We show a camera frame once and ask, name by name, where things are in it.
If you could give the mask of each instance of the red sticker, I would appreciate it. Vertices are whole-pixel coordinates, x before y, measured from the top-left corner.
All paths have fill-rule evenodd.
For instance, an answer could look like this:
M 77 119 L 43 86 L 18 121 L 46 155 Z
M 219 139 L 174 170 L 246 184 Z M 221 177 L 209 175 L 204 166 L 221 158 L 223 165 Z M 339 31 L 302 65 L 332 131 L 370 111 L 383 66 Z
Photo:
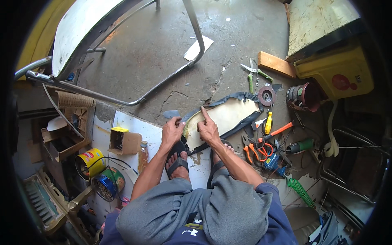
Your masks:
M 82 153 L 82 155 L 85 155 L 86 157 L 89 157 L 89 158 L 94 158 L 94 155 L 91 154 L 90 152 Z
M 350 87 L 350 81 L 347 77 L 337 74 L 332 77 L 332 84 L 339 90 L 347 90 Z
M 352 90 L 357 90 L 358 85 L 357 85 L 356 83 L 352 83 L 352 84 L 350 84 L 350 88 L 351 88 Z

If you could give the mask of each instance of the blue tool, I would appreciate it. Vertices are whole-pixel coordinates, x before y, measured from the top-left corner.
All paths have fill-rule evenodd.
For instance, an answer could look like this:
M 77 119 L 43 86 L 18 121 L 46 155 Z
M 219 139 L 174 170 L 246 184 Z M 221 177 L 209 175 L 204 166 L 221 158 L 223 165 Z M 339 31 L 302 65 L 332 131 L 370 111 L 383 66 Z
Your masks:
M 282 177 L 287 177 L 286 175 L 286 166 L 279 167 L 278 166 L 279 155 L 273 153 L 267 160 L 264 162 L 265 169 L 269 171 L 274 171 L 276 169 L 276 173 L 278 173 Z

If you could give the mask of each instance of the green coiled hose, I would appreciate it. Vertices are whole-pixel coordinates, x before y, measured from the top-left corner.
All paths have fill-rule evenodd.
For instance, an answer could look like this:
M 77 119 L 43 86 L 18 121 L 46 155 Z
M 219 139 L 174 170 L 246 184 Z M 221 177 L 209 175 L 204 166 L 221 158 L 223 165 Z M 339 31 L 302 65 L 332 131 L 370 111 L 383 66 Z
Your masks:
M 309 207 L 314 208 L 314 202 L 312 201 L 308 193 L 305 191 L 305 189 L 302 187 L 301 183 L 298 182 L 298 180 L 293 178 L 288 179 L 287 186 L 293 188 Z

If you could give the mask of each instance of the sandal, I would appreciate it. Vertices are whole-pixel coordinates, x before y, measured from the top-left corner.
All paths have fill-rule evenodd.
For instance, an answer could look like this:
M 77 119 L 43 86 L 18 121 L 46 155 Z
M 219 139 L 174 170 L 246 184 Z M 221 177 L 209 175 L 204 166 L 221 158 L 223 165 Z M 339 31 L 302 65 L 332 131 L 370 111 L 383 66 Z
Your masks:
M 173 171 L 178 168 L 179 166 L 183 166 L 184 168 L 187 169 L 187 171 L 189 172 L 189 168 L 188 168 L 188 162 L 184 159 L 182 159 L 180 157 L 180 153 L 182 151 L 187 152 L 187 149 L 184 145 L 184 143 L 180 140 L 179 142 L 177 142 L 173 148 L 170 150 L 169 155 L 167 155 L 167 159 L 166 159 L 166 163 L 167 161 L 170 159 L 170 157 L 176 152 L 177 153 L 177 160 L 174 161 L 174 163 L 166 170 L 167 176 L 169 177 L 170 180 L 170 176 L 173 173 Z
M 228 146 L 231 146 L 233 148 L 233 146 L 227 140 L 221 140 L 221 141 L 223 144 L 227 144 Z M 211 149 L 211 153 L 210 153 L 210 161 L 211 161 L 211 173 L 210 173 L 210 177 L 208 178 L 208 181 L 207 181 L 207 189 L 211 189 L 211 181 L 212 181 L 212 177 L 214 176 L 214 173 L 216 171 L 218 171 L 218 169 L 220 169 L 221 167 L 225 166 L 223 164 L 222 160 L 219 160 L 214 165 L 214 151 L 212 149 Z

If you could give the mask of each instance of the under armour logo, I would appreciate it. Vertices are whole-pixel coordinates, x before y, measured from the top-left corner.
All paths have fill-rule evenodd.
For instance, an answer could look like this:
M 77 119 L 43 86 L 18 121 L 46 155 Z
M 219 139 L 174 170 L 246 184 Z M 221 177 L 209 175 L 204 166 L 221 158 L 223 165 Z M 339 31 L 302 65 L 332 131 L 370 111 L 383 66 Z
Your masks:
M 196 236 L 196 233 L 198 233 L 197 230 L 193 229 L 192 231 L 190 231 L 190 230 L 185 230 L 185 231 L 183 231 L 181 234 L 184 234 L 185 232 L 190 232 L 190 233 L 191 233 L 191 236 Z

